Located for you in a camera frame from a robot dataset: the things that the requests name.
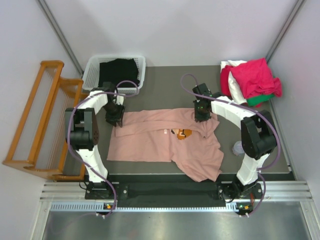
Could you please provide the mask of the pink printed t-shirt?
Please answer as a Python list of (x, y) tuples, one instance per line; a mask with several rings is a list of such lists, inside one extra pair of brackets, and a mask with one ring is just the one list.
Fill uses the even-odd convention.
[(224, 153), (215, 135), (218, 116), (195, 121), (193, 108), (126, 112), (123, 125), (112, 129), (108, 161), (174, 162), (196, 182), (215, 182)]

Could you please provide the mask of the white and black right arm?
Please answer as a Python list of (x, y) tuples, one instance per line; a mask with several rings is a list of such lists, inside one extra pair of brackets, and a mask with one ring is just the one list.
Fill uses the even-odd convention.
[(271, 114), (239, 105), (220, 93), (213, 94), (204, 83), (196, 85), (192, 92), (196, 97), (193, 101), (195, 121), (208, 121), (213, 113), (240, 129), (244, 158), (231, 188), (237, 197), (245, 198), (256, 185), (264, 162), (278, 145)]

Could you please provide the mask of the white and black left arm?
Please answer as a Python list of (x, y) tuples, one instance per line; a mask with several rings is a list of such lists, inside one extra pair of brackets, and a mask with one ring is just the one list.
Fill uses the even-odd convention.
[(87, 193), (97, 193), (106, 199), (113, 194), (114, 187), (108, 181), (109, 173), (98, 149), (100, 134), (96, 115), (101, 109), (106, 111), (107, 123), (123, 126), (124, 96), (111, 82), (93, 88), (84, 100), (65, 110), (65, 140), (70, 153), (79, 156), (88, 172)]

